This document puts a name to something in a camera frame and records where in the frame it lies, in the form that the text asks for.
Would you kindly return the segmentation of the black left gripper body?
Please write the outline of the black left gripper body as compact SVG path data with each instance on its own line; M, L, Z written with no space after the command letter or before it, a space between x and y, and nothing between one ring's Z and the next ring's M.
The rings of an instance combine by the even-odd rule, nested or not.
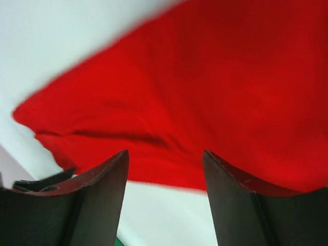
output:
M70 168L66 171L35 181L17 180L13 183L12 189L18 191L43 191L47 187L70 179L75 171L76 168Z

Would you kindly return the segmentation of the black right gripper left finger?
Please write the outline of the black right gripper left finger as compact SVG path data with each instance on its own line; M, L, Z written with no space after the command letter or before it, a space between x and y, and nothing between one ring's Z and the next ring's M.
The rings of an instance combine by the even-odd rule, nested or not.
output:
M114 245L128 168L122 150L43 191L1 187L1 245Z

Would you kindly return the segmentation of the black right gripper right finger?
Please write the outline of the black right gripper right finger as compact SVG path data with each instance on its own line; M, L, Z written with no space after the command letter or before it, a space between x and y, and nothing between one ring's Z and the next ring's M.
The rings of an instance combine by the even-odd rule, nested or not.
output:
M327 245L327 188L286 189L203 154L218 245Z

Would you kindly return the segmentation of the red t shirt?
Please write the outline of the red t shirt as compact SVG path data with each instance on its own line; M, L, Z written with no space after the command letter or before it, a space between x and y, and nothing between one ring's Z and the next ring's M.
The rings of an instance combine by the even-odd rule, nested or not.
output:
M77 173L205 189L204 150L278 186L327 185L327 1L186 1L13 112Z

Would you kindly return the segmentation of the green plastic bin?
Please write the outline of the green plastic bin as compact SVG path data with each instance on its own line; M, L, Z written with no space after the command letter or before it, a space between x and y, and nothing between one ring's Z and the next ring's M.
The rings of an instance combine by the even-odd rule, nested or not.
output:
M116 237L114 246L125 246L125 244L118 237Z

